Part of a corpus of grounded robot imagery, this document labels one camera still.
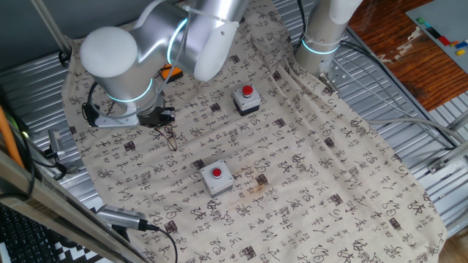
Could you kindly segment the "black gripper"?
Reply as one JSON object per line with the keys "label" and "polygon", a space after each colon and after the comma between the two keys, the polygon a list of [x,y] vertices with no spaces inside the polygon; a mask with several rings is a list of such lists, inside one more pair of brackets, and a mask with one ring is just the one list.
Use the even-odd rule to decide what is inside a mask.
{"label": "black gripper", "polygon": [[175,120],[174,107],[155,107],[151,112],[138,114],[140,124],[147,128],[158,128]]}

